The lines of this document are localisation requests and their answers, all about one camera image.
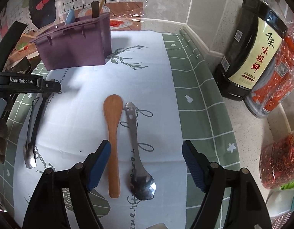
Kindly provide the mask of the black handled steel spoon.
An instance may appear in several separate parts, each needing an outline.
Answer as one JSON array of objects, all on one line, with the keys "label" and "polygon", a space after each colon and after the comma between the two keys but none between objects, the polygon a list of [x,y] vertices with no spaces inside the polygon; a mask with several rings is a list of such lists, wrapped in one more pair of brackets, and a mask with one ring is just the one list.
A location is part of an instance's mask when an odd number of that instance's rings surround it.
[{"label": "black handled steel spoon", "polygon": [[31,137],[30,137],[29,142],[26,144],[26,155],[27,155],[28,159],[35,158],[36,137],[37,137],[40,121],[41,121],[41,118],[42,118],[42,115],[44,112],[45,104],[47,103],[47,100],[50,95],[51,95],[51,93],[49,93],[49,92],[42,94],[42,102],[39,106],[39,109],[38,109],[38,112],[36,115],[36,119],[35,119],[35,122],[33,125],[33,130],[31,132]]}]

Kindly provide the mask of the wooden spoon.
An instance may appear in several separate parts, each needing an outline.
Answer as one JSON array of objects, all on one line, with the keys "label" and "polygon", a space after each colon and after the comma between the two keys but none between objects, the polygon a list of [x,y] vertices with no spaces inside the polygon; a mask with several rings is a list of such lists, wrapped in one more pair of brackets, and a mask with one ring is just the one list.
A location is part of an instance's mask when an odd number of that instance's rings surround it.
[{"label": "wooden spoon", "polygon": [[120,96],[113,94],[108,96],[103,103],[103,112],[108,127],[111,154],[108,162],[108,187],[110,198],[119,198],[120,176],[119,161],[117,154],[117,129],[123,111],[123,100]]}]

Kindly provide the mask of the chili jar yellow lid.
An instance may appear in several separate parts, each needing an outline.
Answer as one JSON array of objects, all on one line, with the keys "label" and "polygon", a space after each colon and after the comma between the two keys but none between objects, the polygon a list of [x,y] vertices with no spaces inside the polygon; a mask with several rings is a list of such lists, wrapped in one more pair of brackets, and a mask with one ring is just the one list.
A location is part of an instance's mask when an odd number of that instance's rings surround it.
[{"label": "chili jar yellow lid", "polygon": [[259,173],[266,189],[275,189],[294,181],[294,132],[262,149]]}]

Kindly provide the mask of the red chili bottle orange cap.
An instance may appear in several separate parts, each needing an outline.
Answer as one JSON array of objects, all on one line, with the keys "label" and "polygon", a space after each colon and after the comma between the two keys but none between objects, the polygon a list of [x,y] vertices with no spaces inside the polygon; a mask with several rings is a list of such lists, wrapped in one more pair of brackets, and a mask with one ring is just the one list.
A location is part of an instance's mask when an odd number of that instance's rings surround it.
[{"label": "red chili bottle orange cap", "polygon": [[294,89],[294,20],[277,53],[244,103],[257,118],[270,114]]}]

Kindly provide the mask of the dark soy sauce bottle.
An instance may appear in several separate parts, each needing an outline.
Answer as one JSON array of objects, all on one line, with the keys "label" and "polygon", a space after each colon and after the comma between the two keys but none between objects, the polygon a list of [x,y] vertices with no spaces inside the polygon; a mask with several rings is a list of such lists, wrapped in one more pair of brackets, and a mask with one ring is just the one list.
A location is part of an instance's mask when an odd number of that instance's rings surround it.
[{"label": "dark soy sauce bottle", "polygon": [[214,71],[221,95],[242,101],[267,69],[286,32],[276,0],[243,0],[234,37]]}]

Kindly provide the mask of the purple plastic utensil bin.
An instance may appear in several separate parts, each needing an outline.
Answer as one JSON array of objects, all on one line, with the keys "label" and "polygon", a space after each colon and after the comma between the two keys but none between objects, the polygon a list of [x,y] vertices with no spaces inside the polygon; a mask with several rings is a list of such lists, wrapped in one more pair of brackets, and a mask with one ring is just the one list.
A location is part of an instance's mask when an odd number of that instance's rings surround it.
[{"label": "purple plastic utensil bin", "polygon": [[76,18],[60,23],[31,41],[46,70],[104,65],[112,53],[110,14]]}]

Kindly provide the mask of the green white table mat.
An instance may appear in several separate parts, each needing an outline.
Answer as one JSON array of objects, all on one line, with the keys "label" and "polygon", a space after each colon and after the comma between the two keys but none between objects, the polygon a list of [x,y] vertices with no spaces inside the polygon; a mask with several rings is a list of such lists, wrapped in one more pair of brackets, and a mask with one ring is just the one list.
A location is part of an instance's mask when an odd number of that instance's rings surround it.
[{"label": "green white table mat", "polygon": [[103,66],[48,71],[43,63],[34,73],[56,79],[59,94],[46,103],[37,134],[37,165],[25,166],[23,146],[27,125],[42,97],[19,95],[9,115],[7,154],[0,165],[2,204],[18,224],[46,168],[71,168],[108,138],[105,99],[119,95],[136,106],[139,154],[156,182],[150,201],[135,198],[129,188],[135,157],[125,115],[117,131],[121,195],[110,198],[108,175],[90,193],[105,228],[190,228],[204,193],[186,168],[183,141],[190,140],[211,162],[229,170],[240,168],[234,132],[223,98],[200,54],[185,31],[116,31],[113,56]]}]

